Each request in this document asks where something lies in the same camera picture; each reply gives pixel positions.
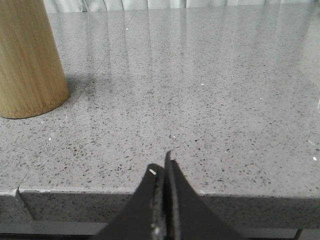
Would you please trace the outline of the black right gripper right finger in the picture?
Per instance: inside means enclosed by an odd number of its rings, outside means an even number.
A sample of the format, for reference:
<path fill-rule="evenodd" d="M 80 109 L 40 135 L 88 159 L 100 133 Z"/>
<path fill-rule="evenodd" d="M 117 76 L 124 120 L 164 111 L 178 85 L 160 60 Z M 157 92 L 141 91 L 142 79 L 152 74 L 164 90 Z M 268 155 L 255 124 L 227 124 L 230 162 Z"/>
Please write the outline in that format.
<path fill-rule="evenodd" d="M 167 236 L 172 240 L 245 239 L 202 201 L 170 151 L 164 160 L 164 205 Z"/>

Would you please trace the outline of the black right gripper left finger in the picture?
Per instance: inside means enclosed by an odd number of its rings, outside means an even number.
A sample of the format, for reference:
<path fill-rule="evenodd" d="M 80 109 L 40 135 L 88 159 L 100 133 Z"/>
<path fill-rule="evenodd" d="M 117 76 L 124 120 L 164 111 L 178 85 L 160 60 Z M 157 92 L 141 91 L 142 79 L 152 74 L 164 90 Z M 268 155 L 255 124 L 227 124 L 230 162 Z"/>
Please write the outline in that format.
<path fill-rule="evenodd" d="M 97 240 L 164 240 L 164 169 L 149 164 L 135 193 Z"/>

